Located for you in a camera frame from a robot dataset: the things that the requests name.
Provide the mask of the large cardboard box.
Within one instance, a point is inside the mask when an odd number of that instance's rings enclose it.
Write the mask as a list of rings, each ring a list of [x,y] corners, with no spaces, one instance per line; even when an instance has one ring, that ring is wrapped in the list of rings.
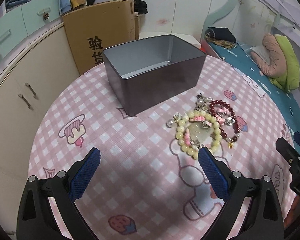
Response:
[[[62,19],[80,75],[103,62],[106,48],[135,40],[133,0],[89,5],[63,15]]]

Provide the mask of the blue bed mattress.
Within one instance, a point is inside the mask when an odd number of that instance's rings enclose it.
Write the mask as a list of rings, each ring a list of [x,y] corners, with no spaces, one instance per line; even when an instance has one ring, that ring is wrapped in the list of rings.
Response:
[[[300,153],[294,141],[300,132],[300,108],[292,94],[286,94],[263,75],[240,45],[226,49],[204,45],[208,66],[204,70],[204,90],[215,99],[230,103],[238,119],[247,150],[275,150],[277,138],[284,137]]]

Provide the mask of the pink green rolled quilt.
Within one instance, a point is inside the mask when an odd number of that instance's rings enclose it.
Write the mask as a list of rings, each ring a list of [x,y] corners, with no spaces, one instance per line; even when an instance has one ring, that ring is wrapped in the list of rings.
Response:
[[[262,46],[269,55],[269,61],[262,59],[255,50],[251,51],[251,57],[260,71],[286,93],[297,89],[300,85],[300,64],[288,38],[267,33]]]

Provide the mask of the dark folded clothes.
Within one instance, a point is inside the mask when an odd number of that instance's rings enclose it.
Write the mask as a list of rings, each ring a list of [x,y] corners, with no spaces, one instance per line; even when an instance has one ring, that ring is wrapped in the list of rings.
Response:
[[[237,40],[227,28],[208,27],[205,31],[205,40],[226,49],[236,47]]]

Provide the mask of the cream cabinet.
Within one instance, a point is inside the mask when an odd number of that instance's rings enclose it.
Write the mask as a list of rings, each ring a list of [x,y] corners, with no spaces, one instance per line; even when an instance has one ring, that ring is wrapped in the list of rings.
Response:
[[[31,38],[0,74],[0,226],[14,232],[35,134],[55,99],[78,76],[65,27]]]

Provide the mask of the black clothes on box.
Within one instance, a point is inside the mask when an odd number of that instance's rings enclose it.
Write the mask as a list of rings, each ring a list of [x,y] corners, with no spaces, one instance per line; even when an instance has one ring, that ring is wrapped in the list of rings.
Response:
[[[133,0],[135,16],[145,15],[148,13],[147,3],[143,0]]]

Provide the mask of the grey metal tin box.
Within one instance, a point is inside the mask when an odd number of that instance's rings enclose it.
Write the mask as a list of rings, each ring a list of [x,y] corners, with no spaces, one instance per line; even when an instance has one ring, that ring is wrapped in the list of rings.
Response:
[[[206,54],[174,35],[148,37],[103,51],[107,78],[128,116],[196,87]]]

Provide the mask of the red white storage ottoman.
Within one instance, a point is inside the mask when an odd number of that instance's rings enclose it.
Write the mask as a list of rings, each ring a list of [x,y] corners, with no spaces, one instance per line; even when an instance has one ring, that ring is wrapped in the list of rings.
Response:
[[[149,31],[141,31],[139,33],[139,39],[148,38],[148,37],[156,37],[156,36],[164,36],[164,35],[174,35],[187,43],[195,46],[196,48],[201,48],[201,43],[192,35],[186,34],[178,34],[178,33],[166,33],[166,32],[149,32]]]

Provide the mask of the mint green drawer unit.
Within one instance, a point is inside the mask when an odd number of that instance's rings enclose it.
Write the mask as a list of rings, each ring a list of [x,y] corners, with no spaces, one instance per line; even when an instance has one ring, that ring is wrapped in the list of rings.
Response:
[[[0,18],[0,62],[38,29],[60,17],[58,0],[33,0]]]

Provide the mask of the pink checkered tablecloth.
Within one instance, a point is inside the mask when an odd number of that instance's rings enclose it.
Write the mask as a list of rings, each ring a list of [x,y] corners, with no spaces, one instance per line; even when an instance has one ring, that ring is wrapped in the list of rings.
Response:
[[[40,124],[31,149],[30,175],[51,178],[92,148],[101,163],[76,205],[100,239],[200,239],[222,207],[198,162],[181,150],[166,122],[189,113],[204,90],[204,70],[193,89],[136,116],[127,116],[99,65],[71,83]],[[295,194],[289,167],[275,150],[216,145],[218,160],[246,177],[268,175],[283,213]]]

